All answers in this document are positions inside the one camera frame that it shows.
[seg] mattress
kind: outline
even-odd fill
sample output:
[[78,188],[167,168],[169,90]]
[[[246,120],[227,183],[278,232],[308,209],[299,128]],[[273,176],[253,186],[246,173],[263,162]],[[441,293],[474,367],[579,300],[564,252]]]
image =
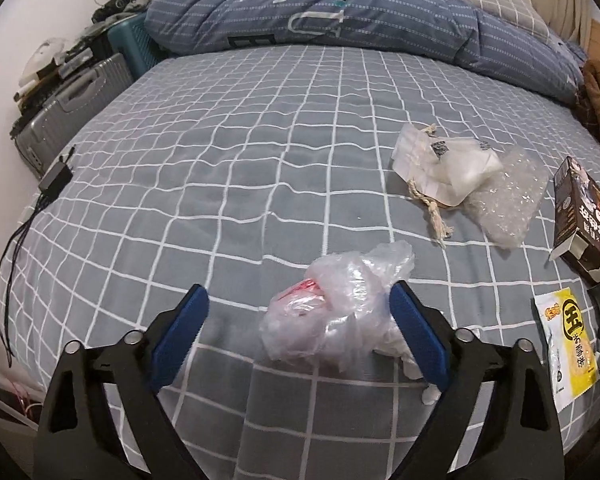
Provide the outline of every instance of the mattress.
[[[17,263],[17,359],[48,384],[69,340],[112,344],[201,283],[208,319],[159,397],[208,476],[384,479],[432,410],[420,402],[425,385],[385,356],[340,374],[272,362],[262,348],[270,298],[312,260],[404,239],[416,254],[410,285],[453,326],[542,349],[530,300],[569,286],[596,333],[586,286],[548,262],[552,186],[521,248],[499,250],[454,210],[443,213],[456,229],[444,250],[388,169],[407,121],[498,152],[521,146],[551,173],[574,155],[600,184],[600,146],[567,108],[444,62],[299,45],[168,59],[75,138],[74,179],[33,223]],[[485,387],[456,466],[487,399]],[[140,465],[115,392],[110,402]],[[565,450],[599,417],[600,380],[559,413]]]

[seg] rice cracker package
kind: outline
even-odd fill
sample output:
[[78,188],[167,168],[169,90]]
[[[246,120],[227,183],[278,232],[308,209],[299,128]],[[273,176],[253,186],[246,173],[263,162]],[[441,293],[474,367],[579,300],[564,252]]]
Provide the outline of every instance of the rice cracker package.
[[596,357],[570,288],[534,299],[549,348],[555,407],[560,412],[598,380]]

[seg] brown box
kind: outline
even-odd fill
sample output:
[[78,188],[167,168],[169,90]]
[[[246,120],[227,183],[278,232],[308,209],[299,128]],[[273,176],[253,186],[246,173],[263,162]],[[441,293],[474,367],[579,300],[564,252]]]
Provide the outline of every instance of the brown box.
[[555,237],[562,256],[590,282],[600,282],[600,186],[568,156],[554,175]]

